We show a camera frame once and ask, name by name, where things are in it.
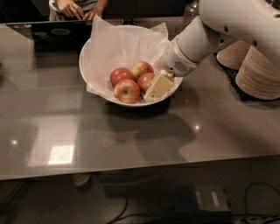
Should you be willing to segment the person's other hand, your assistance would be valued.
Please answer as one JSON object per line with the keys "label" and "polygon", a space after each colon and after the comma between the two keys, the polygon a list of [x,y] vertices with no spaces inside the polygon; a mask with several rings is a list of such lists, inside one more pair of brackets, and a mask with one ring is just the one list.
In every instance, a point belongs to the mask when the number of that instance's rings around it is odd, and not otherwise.
{"label": "person's other hand", "polygon": [[74,0],[55,0],[59,11],[68,18],[76,17],[78,20],[82,20],[84,12],[81,7],[74,2]]}

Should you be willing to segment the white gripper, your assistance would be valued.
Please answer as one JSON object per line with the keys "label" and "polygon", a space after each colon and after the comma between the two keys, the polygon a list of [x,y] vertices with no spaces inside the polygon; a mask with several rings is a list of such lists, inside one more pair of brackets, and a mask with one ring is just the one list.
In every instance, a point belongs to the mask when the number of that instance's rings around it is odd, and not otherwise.
{"label": "white gripper", "polygon": [[189,46],[180,36],[171,41],[154,63],[154,67],[161,71],[144,94],[145,101],[159,100],[175,86],[173,76],[186,77],[198,67],[199,63],[191,60],[189,56],[191,52]]}

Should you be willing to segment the person's hand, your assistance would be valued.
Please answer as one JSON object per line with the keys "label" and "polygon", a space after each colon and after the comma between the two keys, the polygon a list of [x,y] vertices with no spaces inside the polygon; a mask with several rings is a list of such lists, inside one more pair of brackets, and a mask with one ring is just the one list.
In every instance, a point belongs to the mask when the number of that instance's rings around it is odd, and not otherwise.
{"label": "person's hand", "polygon": [[85,13],[84,20],[92,20],[94,17],[102,17],[104,9],[101,6],[95,6],[92,10]]}

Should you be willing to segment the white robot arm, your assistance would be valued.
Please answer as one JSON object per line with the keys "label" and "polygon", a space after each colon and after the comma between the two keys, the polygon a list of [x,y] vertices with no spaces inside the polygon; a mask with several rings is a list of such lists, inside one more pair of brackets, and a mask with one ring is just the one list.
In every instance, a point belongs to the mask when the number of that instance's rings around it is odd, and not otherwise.
{"label": "white robot arm", "polygon": [[277,99],[280,18],[265,0],[199,0],[199,15],[165,48],[155,66],[186,77],[210,54],[237,40],[250,45],[241,67],[227,75],[240,98]]}

